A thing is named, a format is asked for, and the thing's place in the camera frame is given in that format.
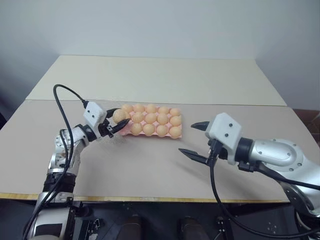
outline white wall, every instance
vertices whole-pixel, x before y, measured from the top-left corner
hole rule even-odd
[[[290,107],[320,108],[319,0],[1,0],[0,112],[63,54],[254,58]]]

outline egg tray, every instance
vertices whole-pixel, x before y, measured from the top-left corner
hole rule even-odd
[[[132,118],[132,116],[133,116],[135,113],[136,113],[136,112],[134,112],[134,111],[129,112],[130,117]],[[144,118],[146,117],[146,115],[148,114],[148,112],[144,111],[144,112],[142,112],[142,114],[143,114],[143,119],[144,119]],[[173,115],[171,115],[170,113],[168,113],[168,114],[167,114],[167,117],[168,117],[168,119],[169,119],[169,121],[170,121],[170,118],[173,117]],[[134,122],[133,122],[132,120],[130,120],[130,121],[128,122],[128,124],[127,124],[123,129],[121,129],[121,130],[119,131],[119,134],[122,135],[122,136],[129,135],[129,134],[130,134],[130,135],[133,135],[133,136],[145,135],[145,133],[144,133],[143,131],[141,131],[138,135],[132,134],[132,132],[131,132],[130,129],[131,129],[131,127],[132,127],[133,124],[134,124]],[[140,124],[141,124],[142,127],[143,127],[143,126],[144,126],[145,124],[147,124],[147,123],[146,123],[145,120],[143,120],[143,121],[140,122]],[[155,129],[155,131],[153,132],[152,136],[153,136],[153,135],[158,136],[158,134],[157,134],[157,132],[156,132],[156,129],[157,129],[157,126],[160,125],[160,123],[157,122],[157,121],[155,121],[154,123],[152,123],[152,125],[154,125],[154,129]],[[170,135],[170,133],[169,133],[169,130],[170,130],[170,128],[171,128],[173,125],[172,125],[170,122],[168,122],[167,124],[164,124],[164,125],[168,127],[168,133],[167,133],[166,135],[164,135],[163,137],[173,138],[173,137]],[[180,128],[180,129],[182,130],[182,124],[180,124],[180,125],[178,125],[178,126],[176,126],[176,127]],[[182,133],[180,134],[180,136],[175,137],[174,139],[179,139],[179,138],[181,138],[181,137],[182,137]]]

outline beige board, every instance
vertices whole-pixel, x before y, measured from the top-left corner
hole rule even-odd
[[[104,109],[119,107],[123,103],[97,102]],[[84,123],[84,109],[79,101],[63,101],[62,105],[72,126]],[[83,200],[101,201],[126,199],[122,197],[138,201],[212,200],[209,168],[188,159],[178,148],[206,156],[208,139],[203,131],[190,128],[190,125],[209,121],[221,112],[228,113],[243,126],[244,137],[288,139],[300,145],[311,161],[320,161],[319,147],[288,107],[169,106],[181,109],[181,139],[117,135],[92,142],[81,154],[75,195]],[[61,128],[65,125],[54,101],[26,100],[19,107],[0,132],[0,193],[38,194],[42,191],[55,149],[54,138]],[[219,195],[227,202],[287,201],[281,187],[260,173],[239,171],[225,160],[218,161],[215,173]],[[18,198],[17,195],[3,196]]]
[[[57,81],[95,100],[286,106],[253,59],[62,55],[27,99],[53,100]],[[65,90],[59,96],[77,99]]]

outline wooden table edge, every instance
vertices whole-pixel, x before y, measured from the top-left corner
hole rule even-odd
[[[38,194],[0,193],[0,199],[37,200]],[[184,197],[139,197],[139,196],[76,196],[75,201],[86,202],[174,202],[174,203],[216,203],[213,198],[184,198]],[[288,200],[244,200],[222,199],[223,203],[288,203]]]

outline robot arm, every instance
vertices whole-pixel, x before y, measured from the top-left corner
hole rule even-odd
[[[205,131],[210,156],[225,159],[231,165],[238,163],[242,171],[258,171],[276,179],[299,213],[320,217],[320,166],[308,160],[295,143],[283,139],[244,138],[240,124],[226,113],[217,115],[211,122],[199,122],[191,127]],[[210,157],[187,149],[180,151],[192,160],[209,164]],[[304,186],[292,183],[304,183]]]
[[[120,121],[116,126],[110,125],[108,118],[113,115],[116,109],[105,111],[95,102],[90,101],[87,103],[83,114],[86,125],[79,124],[71,130],[73,154],[66,174],[58,189],[48,197],[46,207],[39,212],[33,221],[27,239],[72,239],[75,224],[74,218],[77,215],[76,208],[73,207],[73,191],[80,166],[80,154],[90,142],[106,135],[112,138],[116,132],[127,125],[129,119]],[[62,130],[61,135],[64,138],[67,150],[70,152],[71,140],[68,130]],[[37,209],[49,191],[52,190],[65,170],[67,157],[61,135],[59,134],[55,138],[55,151],[51,157],[43,190],[38,196],[35,209]]]

